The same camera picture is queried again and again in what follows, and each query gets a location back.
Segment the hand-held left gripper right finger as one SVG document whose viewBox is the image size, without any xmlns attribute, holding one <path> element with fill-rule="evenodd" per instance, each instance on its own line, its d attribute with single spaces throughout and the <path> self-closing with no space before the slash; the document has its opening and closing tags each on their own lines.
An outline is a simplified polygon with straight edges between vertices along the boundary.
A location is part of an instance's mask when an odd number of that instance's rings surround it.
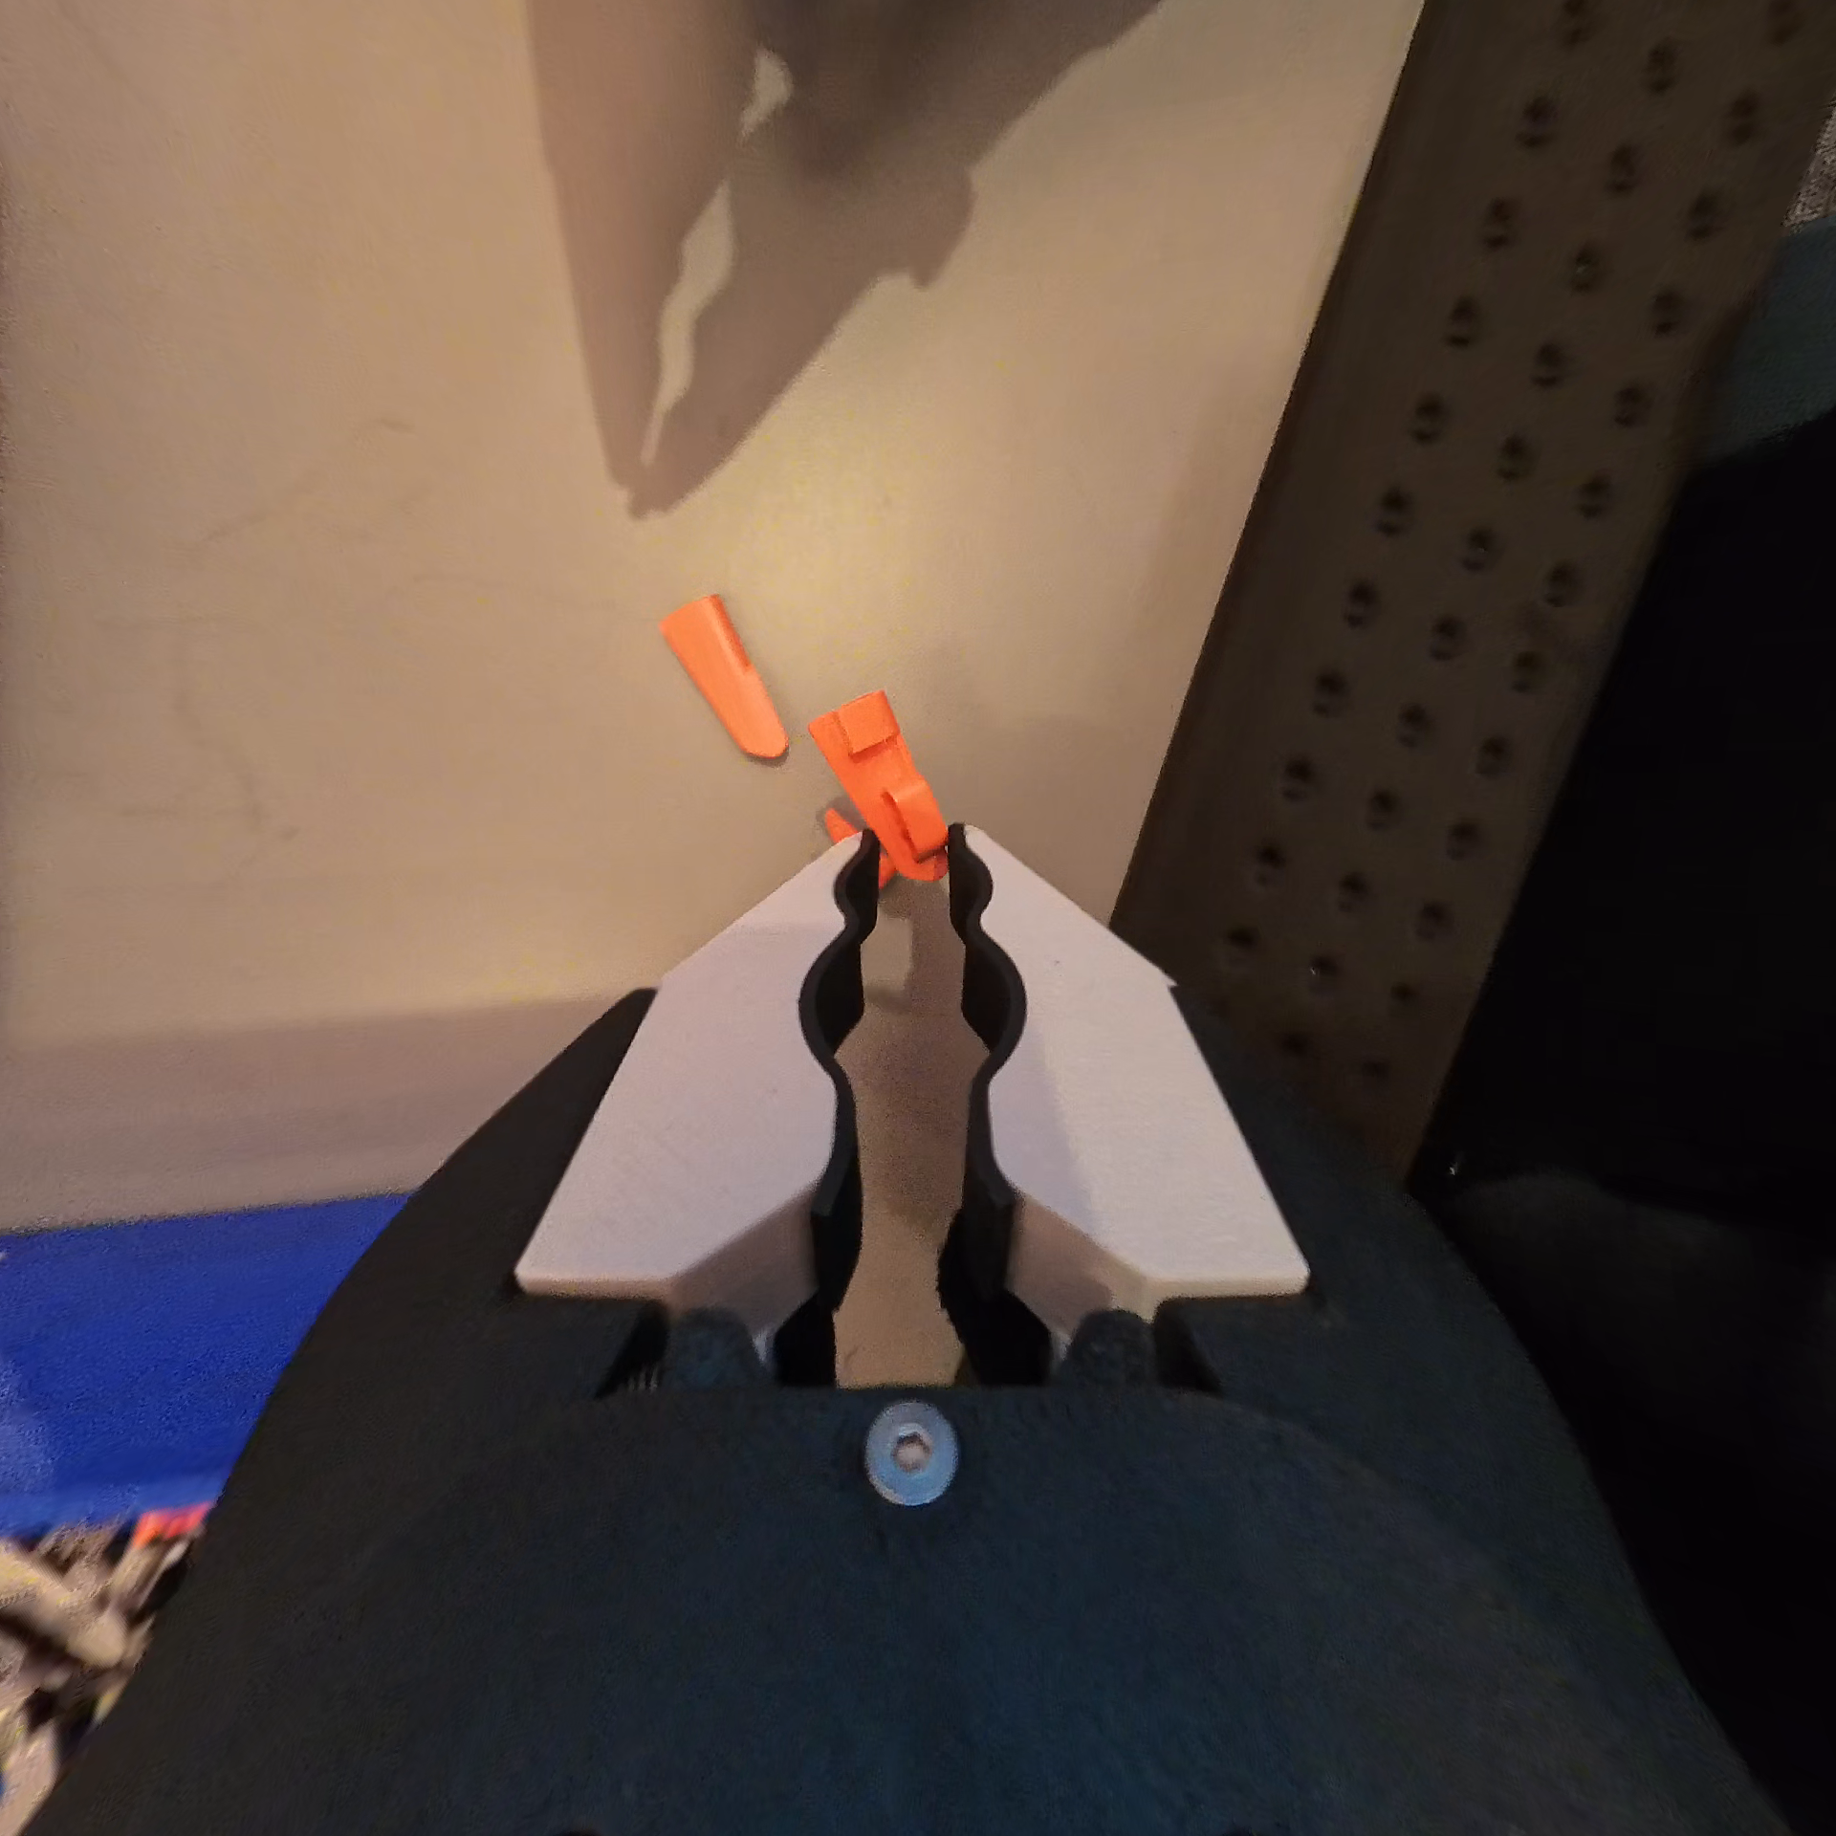
<svg viewBox="0 0 1836 1836">
<path fill-rule="evenodd" d="M 972 825 L 949 833 L 971 1079 L 937 1296 L 983 1386 L 1033 1386 L 1093 1316 L 1285 1301 L 1308 1266 L 1175 984 Z"/>
</svg>

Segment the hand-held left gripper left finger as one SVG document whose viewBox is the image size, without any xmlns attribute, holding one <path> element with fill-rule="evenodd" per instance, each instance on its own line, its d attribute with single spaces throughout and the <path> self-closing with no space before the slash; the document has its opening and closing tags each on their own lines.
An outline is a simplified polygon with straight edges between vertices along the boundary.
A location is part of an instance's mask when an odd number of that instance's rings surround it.
<svg viewBox="0 0 1836 1836">
<path fill-rule="evenodd" d="M 779 1381 L 833 1386 L 860 1253 L 857 1102 L 880 849 L 833 843 L 670 968 L 515 1266 L 547 1298 L 725 1311 Z"/>
</svg>

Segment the blue plastic bin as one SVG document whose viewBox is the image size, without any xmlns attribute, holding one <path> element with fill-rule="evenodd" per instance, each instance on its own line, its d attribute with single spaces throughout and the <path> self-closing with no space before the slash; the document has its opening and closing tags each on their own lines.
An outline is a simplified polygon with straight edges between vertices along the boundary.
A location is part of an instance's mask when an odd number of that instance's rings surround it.
<svg viewBox="0 0 1836 1836">
<path fill-rule="evenodd" d="M 219 1502 L 404 1197 L 4 1235 L 2 1533 Z"/>
</svg>

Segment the pile of plastic building pieces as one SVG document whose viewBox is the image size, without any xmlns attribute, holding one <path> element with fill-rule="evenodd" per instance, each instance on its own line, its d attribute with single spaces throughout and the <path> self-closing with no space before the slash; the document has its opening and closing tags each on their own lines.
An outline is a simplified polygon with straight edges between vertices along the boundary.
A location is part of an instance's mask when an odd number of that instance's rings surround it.
<svg viewBox="0 0 1836 1836">
<path fill-rule="evenodd" d="M 25 1831 L 141 1664 L 211 1502 L 2 1538 L 2 1831 Z"/>
</svg>

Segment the black perforated pad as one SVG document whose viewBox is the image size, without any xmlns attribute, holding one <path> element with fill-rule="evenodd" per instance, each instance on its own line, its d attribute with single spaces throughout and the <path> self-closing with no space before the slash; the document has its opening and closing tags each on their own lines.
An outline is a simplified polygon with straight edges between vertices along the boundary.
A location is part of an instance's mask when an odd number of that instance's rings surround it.
<svg viewBox="0 0 1836 1836">
<path fill-rule="evenodd" d="M 1832 61 L 1832 2 L 1416 20 L 1112 916 L 1398 1176 Z"/>
</svg>

